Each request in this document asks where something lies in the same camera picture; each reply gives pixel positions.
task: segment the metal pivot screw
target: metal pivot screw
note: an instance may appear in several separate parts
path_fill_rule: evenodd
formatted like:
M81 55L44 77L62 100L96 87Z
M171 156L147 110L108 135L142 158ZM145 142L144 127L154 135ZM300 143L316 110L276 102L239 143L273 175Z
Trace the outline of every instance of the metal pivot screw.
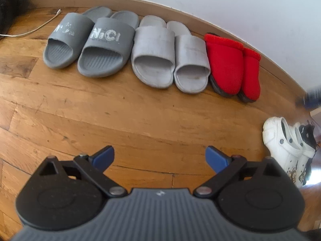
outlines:
M114 196L120 196L125 193L125 189L121 186L119 187L111 187L109 189L109 193L114 195Z
M196 193L199 195L209 195L212 193L212 189L209 187L199 187L196 189Z

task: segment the white cable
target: white cable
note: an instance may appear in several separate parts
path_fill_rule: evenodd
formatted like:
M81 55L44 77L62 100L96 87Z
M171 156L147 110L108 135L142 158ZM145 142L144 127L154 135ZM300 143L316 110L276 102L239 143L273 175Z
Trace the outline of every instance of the white cable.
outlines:
M47 23L51 22L53 19L55 19L59 14L61 13L61 9L59 9L56 13L56 15L51 18L49 21L45 22L43 25L39 26L38 28L30 31L30 32L27 32L27 33L23 33L23 34L16 34L16 35L9 35L9 34L0 34L0 36L5 36L5 37L20 37L20 36L25 36L27 34L30 34L30 33L33 33L35 31L38 31L41 27L44 27Z

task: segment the red slipper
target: red slipper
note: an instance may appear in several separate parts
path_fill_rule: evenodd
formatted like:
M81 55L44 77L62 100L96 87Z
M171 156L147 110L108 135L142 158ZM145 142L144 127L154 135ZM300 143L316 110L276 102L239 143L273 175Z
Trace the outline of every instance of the red slipper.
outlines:
M243 50L244 75L241 90L238 93L243 102L254 102L260 97L259 69L261 56L256 51Z
M236 95L243 79L243 44L209 33L205 34L204 40L214 91L223 97Z

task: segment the gray sole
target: gray sole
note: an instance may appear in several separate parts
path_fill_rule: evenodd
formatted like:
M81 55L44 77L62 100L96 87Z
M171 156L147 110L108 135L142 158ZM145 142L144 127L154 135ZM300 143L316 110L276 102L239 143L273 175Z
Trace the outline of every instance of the gray sole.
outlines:
M123 57L113 51L102 48L87 48L82 53L78 70L87 77L106 77L123 67Z
M72 56L73 50L67 44L58 40L48 41L44 60L49 67L63 68L70 62Z

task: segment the wood grain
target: wood grain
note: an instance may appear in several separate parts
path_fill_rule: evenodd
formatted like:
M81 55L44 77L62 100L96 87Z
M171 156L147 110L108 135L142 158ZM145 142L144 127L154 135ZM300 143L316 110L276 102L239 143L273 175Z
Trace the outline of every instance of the wood grain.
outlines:
M192 193L194 189L209 180L213 175L178 175L174 174L174 188L188 188Z
M63 14L85 10L65 8ZM15 21L10 33L31 30L56 11L29 11ZM253 104L222 98L210 86L198 95L184 94L175 85L167 90L150 88L134 75L130 62L116 75L101 79L80 75L75 63L52 70L45 66L42 52L63 14L34 34L0 41L0 235L5 239L21 227L15 197L48 155L71 160L113 145L115 161L105 174L128 191L193 190L214 175L205 162L208 145L259 161L269 155L262 142L268 117L284 116L289 124L309 118L307 111L295 108L296 92L264 68L259 77L261 97ZM9 66L2 73L1 64ZM320 220L321 207L314 200L319 190L311 189L316 192L303 194L306 213L314 215L304 215L302 229Z
M0 73L28 78L38 58L0 56Z
M16 104L0 98L0 128L9 129Z

